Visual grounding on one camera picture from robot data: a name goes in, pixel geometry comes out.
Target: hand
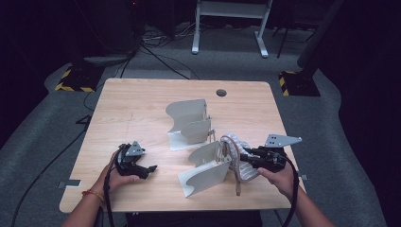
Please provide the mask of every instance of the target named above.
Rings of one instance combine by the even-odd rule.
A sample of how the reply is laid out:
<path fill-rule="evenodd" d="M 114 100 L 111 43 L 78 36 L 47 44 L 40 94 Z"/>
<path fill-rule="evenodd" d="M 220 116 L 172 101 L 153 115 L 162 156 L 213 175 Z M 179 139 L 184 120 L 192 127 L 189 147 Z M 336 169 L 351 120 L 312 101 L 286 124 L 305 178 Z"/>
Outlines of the hand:
<path fill-rule="evenodd" d="M 114 156 L 116 155 L 117 152 L 115 152 L 112 156 L 112 159 L 114 159 Z M 109 165 L 106 165 L 103 168 L 103 171 L 100 173 L 100 176 L 98 177 L 97 181 L 95 182 L 94 186 L 92 186 L 91 190 L 95 191 L 96 193 L 100 193 L 101 195 L 104 195 L 103 192 L 103 185 L 104 185 L 104 179 L 106 177 L 107 171 L 109 170 Z M 136 175 L 130 175 L 130 176 L 121 176 L 120 173 L 117 171 L 117 169 L 114 167 L 113 164 L 113 170 L 110 172 L 110 181 L 109 181 L 109 193 L 113 193 L 118 187 L 129 184 L 129 183 L 134 183 L 136 181 L 139 181 L 139 177 Z"/>
<path fill-rule="evenodd" d="M 291 165 L 286 163 L 283 170 L 273 173 L 263 167 L 259 167 L 257 172 L 267 178 L 269 182 L 275 185 L 279 192 L 286 196 L 290 201 L 292 199 L 292 191 L 294 185 L 294 176 Z"/>

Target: person's right hand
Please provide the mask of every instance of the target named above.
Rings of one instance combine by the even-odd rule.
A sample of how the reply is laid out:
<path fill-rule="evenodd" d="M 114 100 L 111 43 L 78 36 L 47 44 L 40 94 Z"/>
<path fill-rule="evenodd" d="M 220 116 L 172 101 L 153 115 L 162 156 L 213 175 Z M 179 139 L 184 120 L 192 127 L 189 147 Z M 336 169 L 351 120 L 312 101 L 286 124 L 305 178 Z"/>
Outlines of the person's right hand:
<path fill-rule="evenodd" d="M 257 172 L 267 178 L 271 184 L 274 184 L 278 188 L 281 194 L 286 196 L 291 201 L 294 176 L 290 164 L 286 163 L 284 169 L 276 173 L 268 171 L 263 167 L 259 167 Z"/>

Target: wooden table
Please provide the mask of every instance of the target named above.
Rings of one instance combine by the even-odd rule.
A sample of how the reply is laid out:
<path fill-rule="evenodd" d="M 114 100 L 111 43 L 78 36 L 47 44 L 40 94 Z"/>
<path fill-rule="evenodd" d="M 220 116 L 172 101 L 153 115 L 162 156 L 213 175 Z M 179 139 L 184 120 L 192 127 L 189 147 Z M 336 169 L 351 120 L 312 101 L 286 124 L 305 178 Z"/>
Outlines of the wooden table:
<path fill-rule="evenodd" d="M 217 89 L 224 89 L 227 96 L 217 96 Z M 232 132 L 256 148 L 265 144 L 270 133 L 286 135 L 266 82 L 108 79 L 71 173 L 70 179 L 81 180 L 81 186 L 65 189 L 62 212 L 74 209 L 80 192 L 93 185 L 118 146 L 133 141 L 146 149 L 138 165 L 158 167 L 146 180 L 113 193 L 115 212 L 289 208 L 287 199 L 262 176 L 243 183 L 238 197 L 231 170 L 223 183 L 185 198 L 178 175 L 194 167 L 187 160 L 193 149 L 170 150 L 167 132 L 173 127 L 173 119 L 166 114 L 166 106 L 199 98 L 206 99 L 217 139 Z M 285 151 L 295 164 L 290 146 Z"/>

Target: white stand leg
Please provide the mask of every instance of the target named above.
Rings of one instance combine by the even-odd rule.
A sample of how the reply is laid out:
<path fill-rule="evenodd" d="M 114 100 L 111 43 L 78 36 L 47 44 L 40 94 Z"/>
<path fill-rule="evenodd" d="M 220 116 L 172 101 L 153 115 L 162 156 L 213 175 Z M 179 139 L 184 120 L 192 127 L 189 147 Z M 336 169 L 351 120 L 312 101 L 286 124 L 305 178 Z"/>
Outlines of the white stand leg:
<path fill-rule="evenodd" d="M 266 5 L 266 9 L 265 9 L 262 23 L 260 25 L 260 29 L 259 29 L 259 31 L 255 31 L 255 33 L 254 33 L 257 44 L 259 45 L 260 54 L 262 55 L 263 58 L 267 58 L 269 56 L 268 50 L 265 47 L 265 43 L 263 42 L 262 36 L 263 36 L 263 31 L 265 30 L 266 22 L 268 21 L 268 17 L 269 17 L 269 13 L 270 13 L 270 5 L 271 5 L 271 2 L 269 2 Z"/>
<path fill-rule="evenodd" d="M 200 23 L 201 23 L 200 17 L 201 17 L 201 0 L 198 0 L 197 17 L 195 21 L 194 42 L 192 43 L 192 54 L 198 54 L 200 52 Z"/>

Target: metal stand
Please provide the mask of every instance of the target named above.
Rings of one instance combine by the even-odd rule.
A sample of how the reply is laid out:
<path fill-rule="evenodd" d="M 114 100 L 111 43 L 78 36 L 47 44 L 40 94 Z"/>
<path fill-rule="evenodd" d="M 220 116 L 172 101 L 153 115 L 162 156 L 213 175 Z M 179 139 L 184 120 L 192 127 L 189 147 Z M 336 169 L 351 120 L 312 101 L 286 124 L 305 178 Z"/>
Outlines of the metal stand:
<path fill-rule="evenodd" d="M 192 53 L 199 53 L 200 44 L 200 22 L 201 15 L 204 16 L 224 16 L 224 17 L 242 17 L 242 18 L 255 18 L 262 19 L 259 31 L 255 31 L 254 35 L 260 49 L 260 54 L 263 58 L 269 56 L 268 50 L 262 39 L 263 31 L 265 30 L 266 22 L 268 21 L 270 8 L 270 0 L 266 5 L 261 4 L 244 4 L 244 3 L 230 3 L 230 2 L 208 2 L 198 0 L 197 16 L 194 42 L 192 43 Z"/>

